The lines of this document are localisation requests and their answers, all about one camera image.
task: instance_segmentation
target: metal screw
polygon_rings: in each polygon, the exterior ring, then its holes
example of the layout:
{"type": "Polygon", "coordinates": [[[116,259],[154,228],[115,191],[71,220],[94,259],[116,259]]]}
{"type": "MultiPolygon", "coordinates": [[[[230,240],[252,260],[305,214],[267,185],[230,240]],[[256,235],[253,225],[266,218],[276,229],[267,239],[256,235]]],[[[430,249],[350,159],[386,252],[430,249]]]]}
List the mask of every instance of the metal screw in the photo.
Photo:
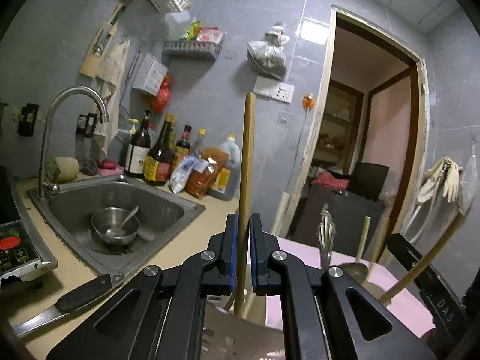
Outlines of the metal screw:
{"type": "Polygon", "coordinates": [[[159,272],[160,268],[158,268],[156,265],[149,265],[149,266],[146,266],[144,269],[143,269],[143,274],[145,276],[155,276],[158,272],[159,272]]]}
{"type": "Polygon", "coordinates": [[[213,260],[215,258],[215,252],[211,250],[205,250],[201,253],[200,257],[202,257],[203,260],[213,260]]]}
{"type": "Polygon", "coordinates": [[[272,257],[276,260],[283,261],[287,258],[287,254],[283,250],[276,250],[272,253],[272,257]]]}
{"type": "Polygon", "coordinates": [[[333,276],[334,278],[339,278],[340,276],[343,275],[343,270],[338,266],[332,266],[328,270],[328,273],[330,274],[330,276],[333,276]]]}

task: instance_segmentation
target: stainless steel sink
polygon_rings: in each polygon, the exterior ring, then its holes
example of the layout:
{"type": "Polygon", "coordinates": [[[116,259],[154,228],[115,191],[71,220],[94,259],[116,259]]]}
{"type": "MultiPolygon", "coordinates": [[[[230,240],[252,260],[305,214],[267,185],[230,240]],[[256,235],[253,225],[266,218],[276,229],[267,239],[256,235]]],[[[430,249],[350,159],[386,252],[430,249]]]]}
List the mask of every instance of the stainless steel sink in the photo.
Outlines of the stainless steel sink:
{"type": "Polygon", "coordinates": [[[65,184],[43,200],[37,192],[29,190],[28,196],[58,237],[98,275],[118,280],[135,273],[205,210],[124,175],[65,184]],[[92,214],[100,208],[131,210],[136,205],[138,236],[126,246],[103,243],[92,228],[92,214]]]}

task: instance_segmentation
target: glove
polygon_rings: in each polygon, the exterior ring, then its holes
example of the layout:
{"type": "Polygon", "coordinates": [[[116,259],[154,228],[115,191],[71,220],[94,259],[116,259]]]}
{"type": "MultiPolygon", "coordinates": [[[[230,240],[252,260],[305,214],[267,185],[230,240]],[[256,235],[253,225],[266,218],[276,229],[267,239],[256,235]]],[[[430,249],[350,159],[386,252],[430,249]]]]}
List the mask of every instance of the glove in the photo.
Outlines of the glove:
{"type": "Polygon", "coordinates": [[[448,169],[447,178],[443,185],[443,197],[447,197],[447,201],[454,202],[458,197],[458,185],[460,177],[458,175],[458,165],[452,161],[450,169],[448,169]]]}
{"type": "Polygon", "coordinates": [[[431,199],[432,195],[434,194],[438,175],[440,174],[444,163],[452,163],[451,158],[447,156],[442,157],[431,169],[425,172],[426,181],[423,183],[420,191],[418,192],[417,204],[423,204],[431,199]]]}

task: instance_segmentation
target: pink soap dish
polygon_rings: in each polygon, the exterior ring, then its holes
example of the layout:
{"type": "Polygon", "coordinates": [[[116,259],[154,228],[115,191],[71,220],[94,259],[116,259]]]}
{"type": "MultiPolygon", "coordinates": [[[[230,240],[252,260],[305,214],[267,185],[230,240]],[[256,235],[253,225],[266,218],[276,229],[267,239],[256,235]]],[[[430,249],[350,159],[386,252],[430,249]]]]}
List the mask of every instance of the pink soap dish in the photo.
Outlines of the pink soap dish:
{"type": "Polygon", "coordinates": [[[123,175],[125,168],[123,166],[117,165],[115,169],[101,169],[98,168],[97,173],[100,176],[114,176],[114,175],[123,175]]]}

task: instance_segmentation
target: wooden door frame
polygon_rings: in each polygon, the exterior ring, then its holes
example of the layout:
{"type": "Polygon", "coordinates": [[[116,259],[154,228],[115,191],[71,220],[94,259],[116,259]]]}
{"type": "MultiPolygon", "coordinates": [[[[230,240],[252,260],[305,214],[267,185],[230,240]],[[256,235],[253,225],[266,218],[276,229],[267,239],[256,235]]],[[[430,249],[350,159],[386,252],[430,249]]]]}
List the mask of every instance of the wooden door frame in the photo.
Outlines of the wooden door frame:
{"type": "MultiPolygon", "coordinates": [[[[278,228],[272,228],[272,233],[280,237],[285,237],[290,227],[291,221],[297,209],[298,201],[301,194],[301,189],[306,180],[308,169],[313,157],[315,145],[317,143],[320,125],[323,117],[323,110],[325,109],[328,86],[330,83],[330,75],[332,72],[333,51],[335,45],[335,29],[337,27],[337,19],[344,25],[351,26],[357,32],[362,33],[362,37],[370,37],[375,40],[375,44],[396,56],[402,61],[407,61],[411,69],[411,81],[417,83],[418,93],[418,123],[415,151],[411,160],[411,173],[405,177],[405,198],[398,210],[398,217],[395,223],[392,223],[389,233],[397,233],[402,229],[403,222],[407,214],[412,211],[415,202],[415,193],[420,182],[419,178],[422,174],[422,169],[425,163],[425,149],[429,129],[429,102],[428,102],[428,82],[427,71],[425,66],[425,59],[417,55],[401,40],[396,39],[390,33],[375,24],[363,19],[352,12],[349,12],[340,7],[332,7],[330,15],[330,33],[326,45],[325,60],[323,62],[322,78],[320,88],[317,96],[317,101],[313,109],[313,118],[311,129],[307,138],[305,151],[302,156],[302,167],[297,176],[294,190],[290,194],[288,203],[284,197],[280,202],[277,210],[277,217],[275,223],[278,228]]],[[[387,255],[384,253],[379,262],[385,262],[387,255]]]]}
{"type": "Polygon", "coordinates": [[[355,153],[355,144],[357,143],[357,136],[359,133],[359,127],[360,127],[360,119],[362,116],[362,108],[363,108],[363,92],[357,91],[355,88],[352,88],[351,86],[342,84],[339,81],[335,81],[334,79],[330,79],[330,82],[328,86],[337,88],[345,93],[348,93],[349,95],[352,95],[356,98],[355,102],[355,112],[352,118],[352,125],[350,126],[350,139],[349,139],[349,147],[346,150],[345,154],[345,162],[343,165],[343,173],[347,174],[348,169],[350,169],[350,165],[353,159],[353,155],[355,153]]]}

